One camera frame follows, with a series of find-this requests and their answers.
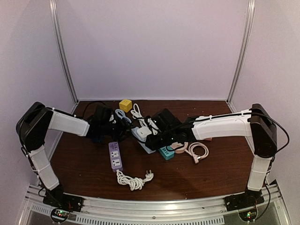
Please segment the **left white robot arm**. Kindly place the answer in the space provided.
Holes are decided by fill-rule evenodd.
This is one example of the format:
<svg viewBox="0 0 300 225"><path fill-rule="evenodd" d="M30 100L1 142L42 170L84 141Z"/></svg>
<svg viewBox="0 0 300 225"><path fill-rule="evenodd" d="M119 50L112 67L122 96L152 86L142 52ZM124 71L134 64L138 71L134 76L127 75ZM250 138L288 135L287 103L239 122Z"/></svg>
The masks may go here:
<svg viewBox="0 0 300 225"><path fill-rule="evenodd" d="M84 118L35 102L18 121L16 132L22 150L41 183L47 190L54 190L60 182L45 151L45 139L50 130L92 140L109 136L120 141L129 128L129 122L106 105L98 105L91 116Z"/></svg>

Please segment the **yellow cube adapter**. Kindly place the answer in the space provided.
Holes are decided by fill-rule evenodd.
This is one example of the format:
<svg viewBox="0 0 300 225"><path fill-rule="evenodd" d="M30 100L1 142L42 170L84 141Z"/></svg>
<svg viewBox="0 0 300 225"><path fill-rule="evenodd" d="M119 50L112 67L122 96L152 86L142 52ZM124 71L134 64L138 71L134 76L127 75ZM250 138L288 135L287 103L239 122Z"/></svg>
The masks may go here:
<svg viewBox="0 0 300 225"><path fill-rule="evenodd" d="M123 110L125 113L128 113L133 108L132 101L129 99L124 99L120 101L119 108Z"/></svg>

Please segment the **purple power strip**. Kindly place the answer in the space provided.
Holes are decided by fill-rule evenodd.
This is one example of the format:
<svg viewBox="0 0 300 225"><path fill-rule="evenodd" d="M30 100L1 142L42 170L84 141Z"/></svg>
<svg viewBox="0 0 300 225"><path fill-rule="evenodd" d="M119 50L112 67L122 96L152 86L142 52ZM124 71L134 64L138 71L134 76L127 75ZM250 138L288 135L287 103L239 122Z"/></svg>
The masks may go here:
<svg viewBox="0 0 300 225"><path fill-rule="evenodd" d="M123 164L120 156L120 149L118 142L110 142L109 146L109 155L111 168L113 172L117 172L117 170L123 170Z"/></svg>

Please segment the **white charger block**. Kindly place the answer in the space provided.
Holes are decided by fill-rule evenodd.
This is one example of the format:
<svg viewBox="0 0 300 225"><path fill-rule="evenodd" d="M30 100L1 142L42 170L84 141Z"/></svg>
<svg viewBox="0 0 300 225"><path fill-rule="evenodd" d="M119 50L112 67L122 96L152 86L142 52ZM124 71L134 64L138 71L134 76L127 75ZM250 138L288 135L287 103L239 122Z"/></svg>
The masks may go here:
<svg viewBox="0 0 300 225"><path fill-rule="evenodd" d="M151 135L152 132L148 127L141 127L136 130L138 137L141 139L147 138L148 135Z"/></svg>

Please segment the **teal power strip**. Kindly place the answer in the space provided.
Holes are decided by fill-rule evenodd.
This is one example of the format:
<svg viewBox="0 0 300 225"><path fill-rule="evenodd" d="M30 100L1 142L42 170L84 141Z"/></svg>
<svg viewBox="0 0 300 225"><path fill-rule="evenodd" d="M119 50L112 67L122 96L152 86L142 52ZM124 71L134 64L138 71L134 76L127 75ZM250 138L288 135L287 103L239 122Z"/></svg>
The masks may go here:
<svg viewBox="0 0 300 225"><path fill-rule="evenodd" d="M170 160L174 157L175 152L171 146L165 146L160 148L159 153L163 156L165 160Z"/></svg>

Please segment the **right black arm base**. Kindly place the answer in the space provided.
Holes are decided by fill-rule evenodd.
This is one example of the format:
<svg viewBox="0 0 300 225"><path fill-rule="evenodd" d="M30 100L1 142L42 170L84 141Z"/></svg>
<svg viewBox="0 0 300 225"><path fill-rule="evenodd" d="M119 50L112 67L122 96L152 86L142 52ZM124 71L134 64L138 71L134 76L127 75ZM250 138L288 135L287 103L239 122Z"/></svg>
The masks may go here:
<svg viewBox="0 0 300 225"><path fill-rule="evenodd" d="M255 207L264 202L262 191L245 190L241 194L229 195L224 198L227 211L241 210L248 207Z"/></svg>

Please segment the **pink round socket base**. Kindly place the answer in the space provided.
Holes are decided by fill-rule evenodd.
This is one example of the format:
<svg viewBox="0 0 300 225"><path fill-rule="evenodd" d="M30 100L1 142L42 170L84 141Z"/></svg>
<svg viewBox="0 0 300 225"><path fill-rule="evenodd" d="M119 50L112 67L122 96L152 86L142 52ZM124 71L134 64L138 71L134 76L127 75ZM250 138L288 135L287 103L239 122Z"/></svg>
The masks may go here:
<svg viewBox="0 0 300 225"><path fill-rule="evenodd" d="M175 154L182 154L187 150L188 142L184 142L184 143L174 142L173 144L171 144L170 147L174 150Z"/></svg>

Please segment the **grey-blue power strip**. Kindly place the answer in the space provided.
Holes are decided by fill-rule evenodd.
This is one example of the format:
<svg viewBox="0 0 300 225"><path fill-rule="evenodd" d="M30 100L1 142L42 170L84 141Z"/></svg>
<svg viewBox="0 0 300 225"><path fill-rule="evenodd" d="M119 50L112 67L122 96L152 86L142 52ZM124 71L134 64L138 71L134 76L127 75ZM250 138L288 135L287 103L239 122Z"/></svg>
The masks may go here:
<svg viewBox="0 0 300 225"><path fill-rule="evenodd" d="M136 138L136 140L139 142L139 144L142 146L142 148L148 153L148 154L152 154L154 152L156 152L155 150L151 150L150 148L148 148L145 145L145 140L146 138L141 138L138 133L137 133L138 127L132 128L131 129L131 133L134 136L134 138Z"/></svg>

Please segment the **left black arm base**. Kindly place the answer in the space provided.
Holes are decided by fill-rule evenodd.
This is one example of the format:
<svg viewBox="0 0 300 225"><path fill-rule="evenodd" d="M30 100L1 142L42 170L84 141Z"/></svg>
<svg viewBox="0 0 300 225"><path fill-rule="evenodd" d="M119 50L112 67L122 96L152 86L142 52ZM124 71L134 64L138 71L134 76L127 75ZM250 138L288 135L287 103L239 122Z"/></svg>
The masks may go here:
<svg viewBox="0 0 300 225"><path fill-rule="evenodd" d="M53 190L47 189L43 184L41 190L45 190L43 196L43 203L59 209L67 210L70 212L81 212L83 206L83 198L75 195L64 193L64 188L61 184Z"/></svg>

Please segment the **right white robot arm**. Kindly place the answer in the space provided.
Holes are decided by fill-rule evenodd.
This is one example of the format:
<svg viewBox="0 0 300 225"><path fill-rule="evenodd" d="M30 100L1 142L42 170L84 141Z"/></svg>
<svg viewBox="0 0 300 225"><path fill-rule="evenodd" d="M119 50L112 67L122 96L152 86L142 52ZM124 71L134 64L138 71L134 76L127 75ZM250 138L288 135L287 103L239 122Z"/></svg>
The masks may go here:
<svg viewBox="0 0 300 225"><path fill-rule="evenodd" d="M258 192L276 152L277 128L268 113L260 104L253 104L248 110L215 115L192 116L181 122L168 109L154 115L158 134L149 134L145 145L158 150L172 143L195 142L207 138L243 136L251 137L254 145L254 159L249 175L246 193L240 197L240 203L250 207L258 200Z"/></svg>

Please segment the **dark blue cube adapter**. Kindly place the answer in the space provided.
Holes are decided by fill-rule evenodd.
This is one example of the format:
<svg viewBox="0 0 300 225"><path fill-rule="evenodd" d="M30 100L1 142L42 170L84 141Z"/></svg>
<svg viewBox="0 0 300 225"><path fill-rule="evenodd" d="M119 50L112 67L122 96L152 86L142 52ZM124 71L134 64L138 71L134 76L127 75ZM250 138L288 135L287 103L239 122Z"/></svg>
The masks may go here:
<svg viewBox="0 0 300 225"><path fill-rule="evenodd" d="M91 139L91 141L93 142L93 143L102 143L103 142L103 137L102 136L100 136L100 137L93 137L92 139Z"/></svg>

